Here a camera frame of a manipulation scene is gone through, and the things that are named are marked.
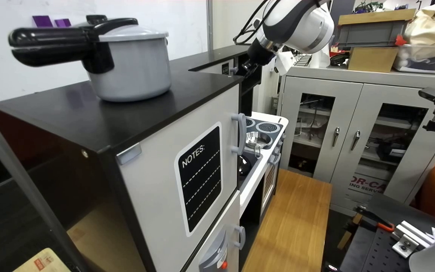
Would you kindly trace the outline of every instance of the wooden tabletop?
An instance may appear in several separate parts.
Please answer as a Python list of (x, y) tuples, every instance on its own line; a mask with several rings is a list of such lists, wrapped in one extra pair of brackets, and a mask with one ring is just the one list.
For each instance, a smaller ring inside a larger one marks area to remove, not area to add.
[(319, 272), (332, 185), (280, 169), (243, 272)]

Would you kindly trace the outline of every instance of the gray storage bin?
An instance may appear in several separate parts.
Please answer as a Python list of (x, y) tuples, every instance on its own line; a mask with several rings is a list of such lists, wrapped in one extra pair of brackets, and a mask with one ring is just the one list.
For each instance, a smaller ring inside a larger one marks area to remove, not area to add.
[(338, 48), (350, 50), (356, 46), (394, 46), (397, 35), (404, 34), (406, 25), (406, 21), (342, 25)]

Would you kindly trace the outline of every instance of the glass cabinet door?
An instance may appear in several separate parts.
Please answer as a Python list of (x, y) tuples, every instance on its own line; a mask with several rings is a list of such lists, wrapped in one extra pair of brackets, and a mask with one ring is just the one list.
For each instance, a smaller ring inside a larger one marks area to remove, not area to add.
[(435, 154), (422, 128), (434, 104), (418, 89), (365, 84), (333, 173), (332, 204), (352, 210), (374, 193), (404, 202)]
[(330, 182), (362, 84), (287, 77), (281, 167)]

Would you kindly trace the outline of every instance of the notes chalkboard label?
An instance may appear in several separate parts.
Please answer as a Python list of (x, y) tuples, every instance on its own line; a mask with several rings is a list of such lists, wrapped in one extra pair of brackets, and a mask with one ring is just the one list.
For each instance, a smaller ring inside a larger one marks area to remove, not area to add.
[(218, 122), (176, 157), (176, 174), (188, 234), (222, 190), (221, 123)]

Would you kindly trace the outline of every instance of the metal bowl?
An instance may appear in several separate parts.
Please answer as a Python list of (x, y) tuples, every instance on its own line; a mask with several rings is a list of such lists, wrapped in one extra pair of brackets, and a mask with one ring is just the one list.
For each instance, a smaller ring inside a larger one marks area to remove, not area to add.
[(273, 141), (271, 137), (262, 132), (253, 131), (246, 133), (246, 145), (253, 149), (262, 149), (271, 145)]

